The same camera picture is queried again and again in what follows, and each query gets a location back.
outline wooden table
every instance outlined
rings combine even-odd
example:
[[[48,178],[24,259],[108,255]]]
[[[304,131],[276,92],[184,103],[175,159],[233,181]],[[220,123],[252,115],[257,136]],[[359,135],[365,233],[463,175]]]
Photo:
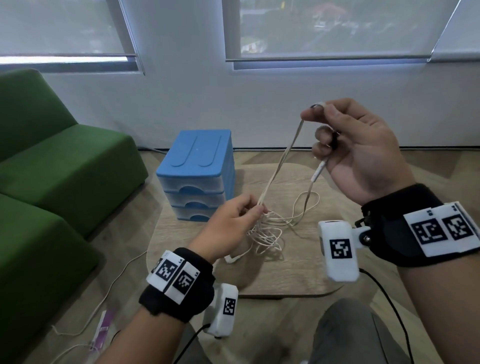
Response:
[[[272,176],[277,164],[241,165],[236,169],[235,195],[252,192],[259,196]],[[313,170],[309,167],[285,163],[272,183],[265,199],[266,206],[283,217],[291,216],[293,202],[308,190]],[[317,235],[321,220],[341,219],[334,194],[323,177],[319,177],[313,191],[320,195],[320,203],[308,211],[300,224],[285,228],[282,234],[282,254],[256,255],[252,249],[233,264],[224,259],[217,261],[214,275],[220,282],[234,284],[240,297],[302,297],[330,294],[340,287],[330,281],[324,271],[324,257]],[[312,195],[308,206],[317,196]],[[304,197],[297,203],[301,212]],[[165,199],[160,218],[148,246],[147,266],[151,270],[166,249],[186,246],[200,231],[204,223],[177,220]],[[240,249],[247,248],[242,242]]]

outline left hand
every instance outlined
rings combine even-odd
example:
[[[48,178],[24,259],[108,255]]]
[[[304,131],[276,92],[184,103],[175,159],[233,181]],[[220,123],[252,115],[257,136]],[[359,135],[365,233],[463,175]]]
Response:
[[[213,264],[233,252],[267,212],[252,194],[241,194],[217,209],[188,248]]]

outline translucent drawer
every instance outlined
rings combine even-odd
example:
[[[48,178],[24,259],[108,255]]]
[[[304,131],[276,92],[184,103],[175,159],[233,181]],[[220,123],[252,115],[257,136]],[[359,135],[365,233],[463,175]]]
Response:
[[[163,191],[182,194],[220,194],[224,191],[222,177],[174,178],[158,176]]]
[[[215,213],[216,208],[182,208],[172,207],[178,220],[208,221]]]
[[[165,194],[172,207],[217,208],[227,199],[222,194]]]

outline white wall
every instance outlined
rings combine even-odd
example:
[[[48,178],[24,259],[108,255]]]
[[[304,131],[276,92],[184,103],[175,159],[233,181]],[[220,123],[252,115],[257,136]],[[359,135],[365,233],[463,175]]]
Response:
[[[234,147],[286,146],[313,102],[353,97],[402,146],[480,145],[480,63],[233,71],[221,0],[124,0],[141,73],[48,74],[80,123],[170,147],[182,129],[228,128]],[[311,146],[307,123],[297,146]]]

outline right hand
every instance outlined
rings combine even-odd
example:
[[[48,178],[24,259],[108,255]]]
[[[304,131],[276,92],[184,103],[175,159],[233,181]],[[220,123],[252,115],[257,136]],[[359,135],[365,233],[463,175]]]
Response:
[[[333,181],[350,200],[364,205],[415,183],[400,153],[398,141],[386,122],[350,98],[326,102],[300,114],[306,121],[328,124],[315,132],[313,154],[324,159]],[[333,130],[339,132],[332,151]]]

